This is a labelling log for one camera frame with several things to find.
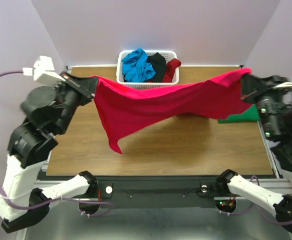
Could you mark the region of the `pink red t shirt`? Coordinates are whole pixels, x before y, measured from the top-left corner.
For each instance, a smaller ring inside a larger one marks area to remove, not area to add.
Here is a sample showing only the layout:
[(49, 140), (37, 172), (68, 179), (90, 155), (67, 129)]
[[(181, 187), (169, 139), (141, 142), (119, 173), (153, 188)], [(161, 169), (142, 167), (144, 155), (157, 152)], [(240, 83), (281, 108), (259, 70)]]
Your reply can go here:
[(180, 114), (224, 120), (250, 108), (241, 100), (242, 68), (206, 81), (150, 89), (134, 89), (98, 77), (94, 102), (109, 147), (122, 153), (118, 141), (147, 126)]

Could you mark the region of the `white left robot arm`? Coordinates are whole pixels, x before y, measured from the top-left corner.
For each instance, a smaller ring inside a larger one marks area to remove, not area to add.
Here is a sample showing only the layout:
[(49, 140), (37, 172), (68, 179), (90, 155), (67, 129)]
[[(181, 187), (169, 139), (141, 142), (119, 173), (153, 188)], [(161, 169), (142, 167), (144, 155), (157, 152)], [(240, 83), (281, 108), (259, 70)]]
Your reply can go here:
[(98, 85), (97, 77), (75, 77), (63, 72), (33, 89), (21, 103), (23, 123), (11, 134), (7, 147), (7, 169), (0, 187), (1, 227), (13, 233), (42, 221), (61, 201), (91, 204), (99, 195), (98, 181), (88, 171), (47, 187), (34, 187), (34, 181), (50, 152), (57, 146), (78, 107), (90, 103)]

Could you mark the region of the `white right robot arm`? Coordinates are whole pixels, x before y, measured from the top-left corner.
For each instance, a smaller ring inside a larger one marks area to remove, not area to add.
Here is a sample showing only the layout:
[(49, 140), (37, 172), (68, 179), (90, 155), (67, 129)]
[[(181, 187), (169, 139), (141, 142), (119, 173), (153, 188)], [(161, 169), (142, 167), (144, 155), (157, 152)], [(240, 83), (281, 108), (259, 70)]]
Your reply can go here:
[(256, 106), (263, 140), (275, 143), (266, 145), (267, 154), (276, 176), (273, 186), (289, 192), (274, 192), (261, 186), (256, 176), (246, 180), (233, 170), (221, 173), (215, 183), (221, 196), (234, 195), (252, 202), (259, 211), (275, 218), (275, 225), (292, 233), (292, 81), (273, 75), (259, 78), (251, 74), (242, 77), (242, 100)]

